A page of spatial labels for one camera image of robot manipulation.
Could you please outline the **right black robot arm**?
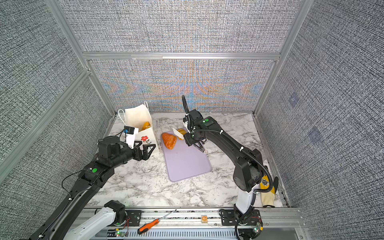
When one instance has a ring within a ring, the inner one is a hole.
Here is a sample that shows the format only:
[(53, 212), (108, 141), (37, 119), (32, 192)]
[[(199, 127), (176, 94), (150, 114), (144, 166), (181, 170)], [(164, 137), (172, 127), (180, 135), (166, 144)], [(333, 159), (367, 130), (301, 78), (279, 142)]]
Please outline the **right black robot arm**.
[(210, 141), (234, 164), (233, 180), (239, 190), (235, 210), (241, 216), (253, 207), (257, 193), (276, 193), (279, 178), (272, 178), (258, 149), (250, 150), (237, 142), (212, 117), (204, 118), (199, 111), (190, 111), (188, 108), (185, 108), (185, 112), (183, 123), (188, 131), (184, 135), (186, 144), (204, 152), (205, 142)]

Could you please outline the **white paper bag with flower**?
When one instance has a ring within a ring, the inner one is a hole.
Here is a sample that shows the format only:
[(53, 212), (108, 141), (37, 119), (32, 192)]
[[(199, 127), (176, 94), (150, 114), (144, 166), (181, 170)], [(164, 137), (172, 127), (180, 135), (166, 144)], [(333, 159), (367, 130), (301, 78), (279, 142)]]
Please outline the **white paper bag with flower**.
[[(123, 121), (125, 126), (135, 127), (139, 129), (139, 133), (136, 135), (135, 141), (140, 141), (145, 144), (156, 144), (158, 145), (155, 133), (152, 117), (149, 111), (149, 106), (146, 101), (144, 104), (139, 105), (135, 108), (119, 109), (119, 118)], [(150, 122), (151, 127), (142, 131), (142, 126), (145, 122)]]

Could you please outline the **steel tongs with white tips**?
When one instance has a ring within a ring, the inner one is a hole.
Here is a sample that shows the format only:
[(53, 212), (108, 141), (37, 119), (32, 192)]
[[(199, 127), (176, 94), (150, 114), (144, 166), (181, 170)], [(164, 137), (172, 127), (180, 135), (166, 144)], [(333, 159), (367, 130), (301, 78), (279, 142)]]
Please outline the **steel tongs with white tips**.
[[(185, 128), (180, 128), (180, 129), (184, 129), (187, 133), (184, 135), (184, 140), (185, 143), (190, 147), (190, 146), (194, 146), (195, 148), (197, 148), (199, 151), (201, 151), (202, 153), (204, 154), (208, 154), (209, 152), (206, 150), (204, 144), (205, 144), (205, 141), (204, 140), (195, 140), (193, 138), (193, 135), (190, 134), (187, 129)], [(178, 129), (172, 129), (173, 131), (173, 134), (178, 138), (177, 136), (177, 130)]]

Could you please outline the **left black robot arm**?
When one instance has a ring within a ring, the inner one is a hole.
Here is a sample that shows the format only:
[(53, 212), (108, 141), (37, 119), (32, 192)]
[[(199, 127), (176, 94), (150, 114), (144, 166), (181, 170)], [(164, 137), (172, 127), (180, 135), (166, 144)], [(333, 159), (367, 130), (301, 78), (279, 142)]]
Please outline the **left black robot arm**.
[(134, 142), (134, 147), (122, 142), (118, 136), (108, 136), (98, 142), (93, 160), (78, 172), (78, 178), (68, 196), (36, 230), (30, 240), (62, 240), (83, 208), (115, 174), (115, 168), (130, 160), (148, 160), (156, 149), (155, 144)]

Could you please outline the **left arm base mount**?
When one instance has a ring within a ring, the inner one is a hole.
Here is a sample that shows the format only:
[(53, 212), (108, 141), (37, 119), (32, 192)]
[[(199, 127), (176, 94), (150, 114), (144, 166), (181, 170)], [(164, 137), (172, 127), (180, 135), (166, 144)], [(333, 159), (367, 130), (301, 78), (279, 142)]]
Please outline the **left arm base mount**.
[(119, 201), (111, 200), (103, 207), (111, 208), (116, 214), (112, 223), (103, 227), (92, 240), (125, 240), (130, 227), (138, 227), (141, 221), (141, 210), (127, 210)]

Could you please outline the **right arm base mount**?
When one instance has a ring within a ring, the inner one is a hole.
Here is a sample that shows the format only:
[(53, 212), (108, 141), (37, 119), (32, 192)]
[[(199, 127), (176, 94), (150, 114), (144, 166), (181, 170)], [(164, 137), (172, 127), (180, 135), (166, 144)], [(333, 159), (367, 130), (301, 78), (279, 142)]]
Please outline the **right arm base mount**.
[(260, 211), (255, 208), (251, 208), (244, 217), (238, 211), (225, 209), (220, 209), (219, 215), (223, 226), (234, 227), (238, 240), (254, 240), (264, 230)]

